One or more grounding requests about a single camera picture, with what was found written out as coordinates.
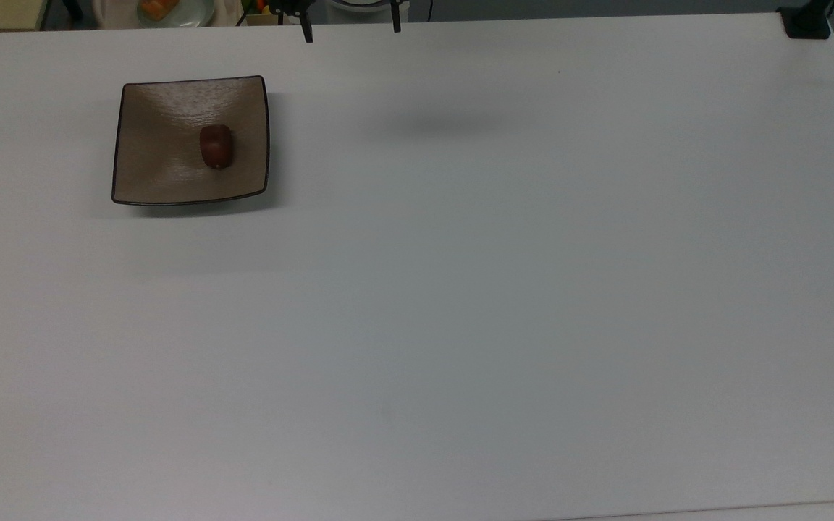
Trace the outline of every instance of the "white tabletop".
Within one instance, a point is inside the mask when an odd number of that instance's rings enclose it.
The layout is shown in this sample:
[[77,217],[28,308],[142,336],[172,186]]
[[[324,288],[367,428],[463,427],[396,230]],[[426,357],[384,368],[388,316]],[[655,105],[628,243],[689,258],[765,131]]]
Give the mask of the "white tabletop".
[[[834,501],[834,39],[776,14],[0,34],[0,521]],[[262,74],[269,191],[109,194]]]
[[604,521],[834,521],[834,504],[798,504],[789,507],[739,508],[678,514],[603,517]]

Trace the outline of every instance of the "square plate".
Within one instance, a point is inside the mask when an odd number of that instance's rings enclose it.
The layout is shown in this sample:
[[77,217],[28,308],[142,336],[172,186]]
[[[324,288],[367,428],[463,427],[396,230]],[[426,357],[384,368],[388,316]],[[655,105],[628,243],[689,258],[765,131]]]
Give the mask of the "square plate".
[[[198,133],[227,125],[234,162],[202,161]],[[262,76],[128,83],[122,92],[111,200],[185,205],[248,198],[269,177],[269,102]]]

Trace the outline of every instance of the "plate rim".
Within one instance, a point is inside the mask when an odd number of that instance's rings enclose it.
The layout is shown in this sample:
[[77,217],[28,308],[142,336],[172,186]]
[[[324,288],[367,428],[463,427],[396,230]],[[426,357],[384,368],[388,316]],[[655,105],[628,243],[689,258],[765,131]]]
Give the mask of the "plate rim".
[[[140,24],[140,27],[142,27],[142,29],[199,29],[200,27],[206,27],[206,26],[208,26],[209,23],[211,23],[211,19],[213,19],[214,13],[218,9],[218,7],[215,6],[214,0],[202,0],[202,2],[204,2],[206,4],[206,6],[210,6],[211,10],[208,11],[208,14],[204,17],[204,19],[202,19],[201,23],[199,23],[195,27],[189,27],[189,26],[184,26],[184,27],[171,26],[171,27],[168,27],[168,26],[163,26],[163,25],[152,25],[152,24],[162,23],[162,20],[153,21],[153,20],[146,19],[145,16],[143,16],[143,11],[140,10],[140,2],[139,1],[137,2],[137,6],[135,8],[136,11],[137,11],[137,14],[136,14],[137,23]],[[145,20],[149,20],[148,25],[145,25]]]
[[[120,152],[120,139],[122,139],[122,118],[125,115],[125,91],[128,87],[139,85],[168,85],[168,83],[216,82],[216,80],[252,80],[256,78],[259,79],[259,82],[262,85],[262,105],[264,105],[266,115],[266,167],[264,169],[264,172],[262,172],[261,189],[255,192],[247,192],[246,194],[232,195],[232,197],[229,198],[198,199],[192,201],[172,201],[162,203],[128,201],[118,198],[118,154]],[[114,168],[111,175],[111,201],[116,204],[129,206],[185,206],[204,203],[217,203],[223,201],[233,201],[236,199],[251,198],[253,197],[253,195],[262,194],[266,191],[266,188],[269,187],[269,154],[271,154],[271,148],[269,147],[269,142],[271,142],[271,139],[269,139],[270,134],[271,132],[269,131],[269,93],[266,90],[266,80],[264,79],[264,77],[258,74],[253,76],[231,76],[228,78],[206,78],[202,80],[173,80],[172,82],[125,83],[125,86],[122,87],[122,102],[120,102],[120,106],[118,109],[118,130],[115,133],[115,158]]]

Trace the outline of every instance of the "round plate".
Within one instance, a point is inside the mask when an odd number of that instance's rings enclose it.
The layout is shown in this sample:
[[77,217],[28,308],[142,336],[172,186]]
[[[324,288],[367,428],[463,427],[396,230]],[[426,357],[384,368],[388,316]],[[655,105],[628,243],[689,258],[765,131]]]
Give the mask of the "round plate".
[[148,29],[169,29],[169,27],[204,27],[214,16],[214,0],[179,0],[176,7],[162,20],[153,21],[140,10],[137,2],[137,20]]

